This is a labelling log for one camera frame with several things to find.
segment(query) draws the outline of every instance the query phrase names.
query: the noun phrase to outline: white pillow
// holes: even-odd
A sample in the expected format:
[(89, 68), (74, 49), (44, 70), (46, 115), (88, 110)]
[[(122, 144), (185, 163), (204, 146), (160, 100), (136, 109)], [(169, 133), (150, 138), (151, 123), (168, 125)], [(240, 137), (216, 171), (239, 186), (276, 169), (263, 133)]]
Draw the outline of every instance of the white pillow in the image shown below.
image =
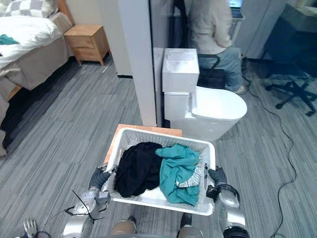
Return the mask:
[(48, 18), (55, 12), (55, 0), (15, 0), (4, 16), (33, 16)]

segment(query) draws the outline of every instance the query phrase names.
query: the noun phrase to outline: pillow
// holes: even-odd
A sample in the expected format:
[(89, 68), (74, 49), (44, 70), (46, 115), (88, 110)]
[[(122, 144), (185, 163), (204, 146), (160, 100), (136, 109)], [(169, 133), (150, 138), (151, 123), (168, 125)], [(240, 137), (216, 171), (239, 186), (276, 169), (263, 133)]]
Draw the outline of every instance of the pillow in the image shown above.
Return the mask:
[(15, 0), (4, 16), (33, 16), (48, 18), (55, 11), (55, 0)]
[(0, 16), (3, 16), (11, 0), (0, 0)]

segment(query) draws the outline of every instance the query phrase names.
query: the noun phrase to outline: man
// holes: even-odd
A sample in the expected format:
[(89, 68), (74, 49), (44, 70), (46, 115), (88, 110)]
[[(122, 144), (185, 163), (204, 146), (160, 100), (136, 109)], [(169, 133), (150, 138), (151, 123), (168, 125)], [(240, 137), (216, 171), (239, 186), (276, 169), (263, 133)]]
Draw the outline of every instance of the man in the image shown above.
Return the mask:
[[(231, 9), (228, 0), (194, 0), (190, 9), (190, 46), (199, 54), (217, 55), (217, 68), (225, 70), (226, 89), (236, 94), (245, 93), (242, 86), (241, 53), (232, 47), (228, 34), (231, 27)], [(202, 68), (211, 68), (215, 58), (199, 58)]]

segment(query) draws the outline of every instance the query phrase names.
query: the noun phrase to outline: drawer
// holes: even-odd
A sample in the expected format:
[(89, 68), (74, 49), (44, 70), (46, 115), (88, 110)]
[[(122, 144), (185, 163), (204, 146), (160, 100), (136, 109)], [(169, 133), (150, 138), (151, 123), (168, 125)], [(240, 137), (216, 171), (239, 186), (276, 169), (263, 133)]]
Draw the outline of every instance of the drawer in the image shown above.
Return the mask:
[(74, 48), (73, 52), (79, 60), (100, 60), (99, 54), (95, 49)]
[(67, 41), (72, 48), (94, 48), (94, 44), (89, 36), (67, 36)]

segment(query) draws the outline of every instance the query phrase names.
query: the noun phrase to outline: chair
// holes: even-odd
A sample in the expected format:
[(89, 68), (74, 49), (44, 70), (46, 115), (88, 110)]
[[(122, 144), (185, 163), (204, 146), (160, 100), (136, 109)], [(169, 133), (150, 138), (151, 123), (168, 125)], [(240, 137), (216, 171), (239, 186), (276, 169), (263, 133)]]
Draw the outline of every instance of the chair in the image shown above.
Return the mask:
[(198, 58), (216, 58), (216, 63), (211, 68), (199, 67), (199, 78), (197, 86), (204, 88), (224, 89), (226, 84), (225, 71), (223, 69), (215, 69), (220, 63), (220, 58), (217, 55), (198, 54)]
[(295, 81), (287, 82), (286, 85), (277, 85), (271, 84), (268, 85), (265, 89), (267, 91), (272, 88), (278, 88), (287, 92), (292, 92), (293, 95), (286, 99), (285, 101), (276, 104), (277, 109), (281, 109), (285, 103), (291, 101), (295, 97), (300, 97), (307, 106), (311, 109), (306, 113), (307, 116), (312, 116), (316, 109), (312, 104), (317, 98), (317, 94), (306, 91), (305, 89), (313, 82), (317, 77), (317, 52), (311, 51), (304, 54), (299, 60), (295, 61), (295, 65), (300, 68), (303, 72), (309, 74), (309, 77), (306, 79), (305, 83), (302, 86), (299, 86)]

